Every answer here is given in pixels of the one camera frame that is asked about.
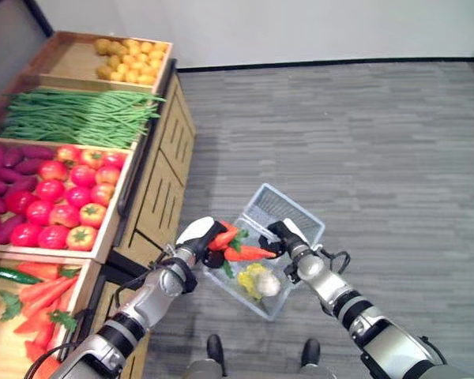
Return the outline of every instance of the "wooden crate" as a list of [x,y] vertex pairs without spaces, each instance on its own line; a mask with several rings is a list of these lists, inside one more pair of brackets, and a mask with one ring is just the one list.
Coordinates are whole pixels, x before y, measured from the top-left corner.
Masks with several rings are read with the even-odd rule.
[[[73,315],[88,305],[96,277],[100,270],[100,265],[89,259],[43,257],[24,254],[9,254],[7,259],[2,259],[2,255],[0,254],[0,259],[0,265],[8,268],[14,268],[22,261],[80,266],[81,272],[79,273],[79,279],[76,282],[68,308]],[[22,287],[24,287],[24,284],[0,279],[0,289],[7,290],[11,293],[18,294]],[[0,299],[0,316],[3,310],[3,303]],[[26,358],[24,342],[26,340],[34,340],[36,333],[18,335],[13,332],[23,321],[25,321],[25,317],[20,315],[12,320],[0,322],[0,379],[18,379],[23,377],[32,364],[32,362]],[[65,334],[65,328],[61,327],[58,329],[57,334],[55,334],[55,346],[63,342]]]
[[[168,44],[153,86],[123,83],[121,81],[104,81],[96,77],[95,69],[105,66],[107,56],[98,55],[93,47],[96,39],[105,38],[111,41],[123,41],[124,37],[98,36],[94,34],[56,32],[43,46],[39,53],[28,64],[26,73],[37,75],[41,85],[69,87],[90,91],[107,91],[119,89],[137,92],[156,93],[161,77],[164,74],[170,57],[172,44]],[[141,42],[158,43],[150,39],[133,38]]]
[[[45,141],[27,141],[27,140],[11,140],[7,138],[0,138],[0,144],[4,146],[19,146],[19,145],[35,145],[35,146],[46,146],[49,148],[56,148],[63,144],[56,142],[45,142]],[[92,146],[84,145],[75,145],[78,148],[95,148]],[[47,255],[54,257],[72,257],[72,258],[90,258],[100,263],[105,263],[107,260],[107,255],[111,251],[112,242],[114,240],[115,233],[118,229],[119,224],[119,214],[117,209],[117,201],[119,193],[122,190],[123,184],[125,182],[126,176],[130,169],[130,162],[132,160],[132,153],[128,150],[116,149],[116,148],[95,148],[100,151],[117,151],[125,152],[128,154],[126,158],[125,165],[121,170],[118,183],[115,187],[114,196],[111,199],[111,202],[107,206],[107,213],[103,219],[102,226],[99,229],[98,235],[96,237],[95,245],[93,249],[89,252],[85,251],[75,251],[75,250],[53,250],[53,249],[42,249],[39,247],[21,247],[21,246],[12,246],[12,245],[0,245],[0,252],[2,252],[2,257],[7,258],[11,253],[22,253],[30,255]],[[3,218],[6,219],[10,214],[6,213]]]

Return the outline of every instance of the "wooden produce stand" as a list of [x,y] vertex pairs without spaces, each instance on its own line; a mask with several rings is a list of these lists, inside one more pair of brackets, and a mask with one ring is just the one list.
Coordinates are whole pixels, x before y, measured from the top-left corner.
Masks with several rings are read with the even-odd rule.
[[[10,93],[36,87],[93,92],[120,89],[156,92],[166,99],[158,110],[160,118],[150,120],[146,135],[137,136],[137,140],[126,150],[129,153],[126,165],[91,252],[0,246],[0,259],[4,260],[4,265],[14,266],[14,262],[18,261],[46,261],[79,264],[84,268],[77,282],[79,291],[74,292],[70,302],[70,311],[76,313],[88,308],[95,312],[95,317],[85,317],[80,322],[76,331],[80,338],[98,330],[104,319],[112,315],[109,298],[117,286],[145,272],[148,263],[160,257],[164,246],[175,240],[195,137],[194,124],[175,72],[175,60],[169,58],[171,44],[168,44],[155,83],[144,86],[96,78],[94,66],[106,59],[95,55],[92,47],[92,42],[100,37],[55,33],[5,90],[5,93]],[[6,115],[7,105],[8,99],[0,96],[0,122]],[[24,142],[13,140],[3,143]],[[101,278],[97,279],[98,272],[103,276],[103,282]],[[12,324],[0,328],[0,340],[4,339],[4,343],[17,342],[6,337],[12,328]],[[76,339],[76,336],[63,330],[58,334],[59,342]],[[121,377],[141,377],[148,340],[146,337],[141,341]],[[24,352],[18,351],[17,354],[21,355],[17,358],[17,366],[0,368],[0,378],[17,378],[18,373],[26,372],[28,360],[24,358]]]

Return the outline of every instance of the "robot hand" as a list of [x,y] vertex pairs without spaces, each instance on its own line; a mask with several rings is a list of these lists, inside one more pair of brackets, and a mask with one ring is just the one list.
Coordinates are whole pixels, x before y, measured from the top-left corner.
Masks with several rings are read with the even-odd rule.
[[279,221],[268,229],[292,259],[290,276],[307,283],[323,309],[336,317],[356,346],[374,379],[471,379],[459,369],[441,364],[427,346],[394,324],[381,310],[326,267],[296,234],[295,224]]
[[172,301],[197,286],[191,268],[207,258],[208,244],[226,230],[212,217],[196,220],[188,226],[179,236],[173,257],[150,272],[134,296],[97,334],[79,345],[51,379],[117,377],[138,341],[161,320]]

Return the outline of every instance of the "red tomato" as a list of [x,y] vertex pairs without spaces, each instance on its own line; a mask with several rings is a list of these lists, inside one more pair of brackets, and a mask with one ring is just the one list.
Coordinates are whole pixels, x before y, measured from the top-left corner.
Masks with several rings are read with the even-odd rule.
[[79,209],[92,202],[92,191],[88,187],[73,187],[66,191],[65,198],[70,205]]
[[6,207],[9,212],[16,213],[17,215],[24,215],[26,208],[34,202],[39,200],[37,196],[28,191],[17,191],[12,192],[6,196]]
[[49,225],[49,214],[53,210],[53,207],[54,205],[50,201],[34,201],[26,208],[26,218],[29,223],[33,223],[34,225]]
[[96,229],[92,227],[75,227],[66,236],[69,250],[89,251],[96,240]]
[[76,166],[70,171],[70,180],[76,186],[93,187],[95,185],[95,170],[84,165]]
[[113,194],[114,186],[112,184],[97,184],[92,188],[92,201],[107,207]]
[[116,185],[119,179],[119,169],[113,166],[103,166],[98,169],[95,175],[97,184],[109,183]]
[[89,203],[81,208],[79,217],[81,218],[81,225],[88,225],[98,229],[102,225],[103,218],[107,209],[97,203]]
[[103,165],[103,153],[98,150],[83,150],[80,161],[96,170]]
[[64,182],[68,178],[69,172],[63,163],[57,160],[46,160],[39,166],[39,176],[45,180],[59,179]]
[[103,165],[113,166],[121,169],[125,164],[126,154],[124,152],[103,152]]
[[49,224],[76,227],[79,225],[79,211],[72,205],[55,205],[49,214]]
[[13,229],[13,232],[10,235],[10,243],[15,246],[38,246],[37,240],[41,231],[42,227],[39,225],[20,223]]
[[45,249],[65,249],[70,229],[63,225],[45,227],[39,234],[39,246]]
[[65,186],[58,179],[43,180],[35,188],[41,200],[57,203],[63,199]]
[[79,156],[81,155],[81,150],[76,148],[72,144],[64,144],[56,149],[56,160],[63,162],[69,167],[77,164]]

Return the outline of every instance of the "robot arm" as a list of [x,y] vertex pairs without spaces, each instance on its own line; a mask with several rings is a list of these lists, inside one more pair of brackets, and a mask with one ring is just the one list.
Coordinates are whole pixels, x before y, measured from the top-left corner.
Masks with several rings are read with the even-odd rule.
[[459,369],[442,365],[417,338],[393,323],[358,291],[329,270],[323,260],[282,222],[269,230],[292,259],[297,280],[304,281],[323,308],[344,326],[374,379],[471,379]]

